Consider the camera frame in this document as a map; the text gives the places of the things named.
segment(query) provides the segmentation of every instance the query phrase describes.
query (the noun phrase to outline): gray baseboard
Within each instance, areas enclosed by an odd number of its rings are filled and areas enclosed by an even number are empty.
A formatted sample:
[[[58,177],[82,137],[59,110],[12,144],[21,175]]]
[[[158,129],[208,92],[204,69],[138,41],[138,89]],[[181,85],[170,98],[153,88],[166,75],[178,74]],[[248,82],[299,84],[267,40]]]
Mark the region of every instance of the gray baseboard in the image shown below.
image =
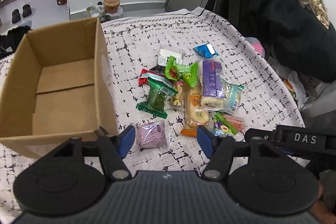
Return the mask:
[[[156,10],[164,9],[164,2],[145,2],[145,3],[131,3],[131,4],[120,4],[124,12],[139,11],[139,10]],[[70,20],[81,19],[84,17],[84,11],[70,13]]]

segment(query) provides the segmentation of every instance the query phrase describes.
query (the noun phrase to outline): shoe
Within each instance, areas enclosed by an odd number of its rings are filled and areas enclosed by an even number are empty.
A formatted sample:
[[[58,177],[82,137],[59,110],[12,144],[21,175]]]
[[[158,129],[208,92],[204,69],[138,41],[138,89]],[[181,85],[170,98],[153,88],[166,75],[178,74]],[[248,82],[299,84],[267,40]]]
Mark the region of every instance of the shoe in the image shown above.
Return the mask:
[[[22,17],[27,17],[32,14],[32,9],[29,4],[23,5],[22,10]]]
[[[21,16],[20,16],[20,12],[18,9],[15,9],[13,12],[12,12],[12,23],[16,23],[18,21],[21,20]]]

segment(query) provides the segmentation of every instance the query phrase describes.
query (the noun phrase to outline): tablecloth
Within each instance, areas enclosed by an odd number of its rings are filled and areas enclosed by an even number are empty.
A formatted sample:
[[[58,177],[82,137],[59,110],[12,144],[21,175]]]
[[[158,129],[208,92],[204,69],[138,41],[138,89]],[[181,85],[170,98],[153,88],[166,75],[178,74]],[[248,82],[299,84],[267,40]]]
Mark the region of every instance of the tablecloth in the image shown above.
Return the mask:
[[[123,18],[102,24],[110,58],[110,92],[114,100],[119,133],[129,124],[157,121],[152,115],[135,108],[146,100],[149,87],[138,86],[142,68],[157,63],[160,47],[179,49],[185,53],[184,63],[201,59],[193,47],[210,42],[219,56],[214,60],[223,65],[224,76],[245,89],[236,115],[243,117],[247,127],[272,130],[277,124],[303,127],[300,112],[289,91],[254,48],[224,18],[196,8],[141,18]],[[0,62],[0,86],[3,85],[12,56]],[[204,169],[207,158],[196,139],[181,136],[184,113],[168,110],[165,121],[169,132],[169,148],[138,149],[134,144],[125,164],[134,175],[136,170]],[[9,223],[20,214],[12,193],[15,177],[34,160],[27,159],[0,145],[0,220]],[[96,168],[99,160],[86,158]],[[232,168],[246,163],[235,159]]]

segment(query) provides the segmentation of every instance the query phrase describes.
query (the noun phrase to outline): metal screw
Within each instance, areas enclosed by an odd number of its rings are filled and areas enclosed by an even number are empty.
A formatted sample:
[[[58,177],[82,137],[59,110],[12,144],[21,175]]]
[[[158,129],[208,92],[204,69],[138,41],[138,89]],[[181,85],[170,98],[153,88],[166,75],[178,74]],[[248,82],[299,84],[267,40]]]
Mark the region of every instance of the metal screw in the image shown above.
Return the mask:
[[[129,176],[129,172],[126,170],[115,170],[112,175],[116,178],[116,179],[125,179],[126,177]]]
[[[219,178],[219,176],[221,175],[221,173],[219,173],[219,171],[217,170],[206,170],[204,172],[204,176],[206,176],[208,179],[217,179]]]

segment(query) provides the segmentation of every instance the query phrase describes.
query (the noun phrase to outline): round black disc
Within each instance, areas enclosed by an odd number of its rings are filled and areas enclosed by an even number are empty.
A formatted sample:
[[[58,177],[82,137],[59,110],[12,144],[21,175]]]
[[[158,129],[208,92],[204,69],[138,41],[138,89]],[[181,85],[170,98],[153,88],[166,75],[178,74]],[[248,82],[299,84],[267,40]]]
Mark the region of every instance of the round black disc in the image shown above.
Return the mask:
[[[24,211],[51,216],[77,213],[94,204],[105,189],[105,177],[86,164],[49,162],[32,167],[13,185]]]
[[[319,186],[303,167],[268,159],[266,165],[247,164],[235,170],[228,188],[238,203],[258,213],[284,216],[307,210],[316,201]]]

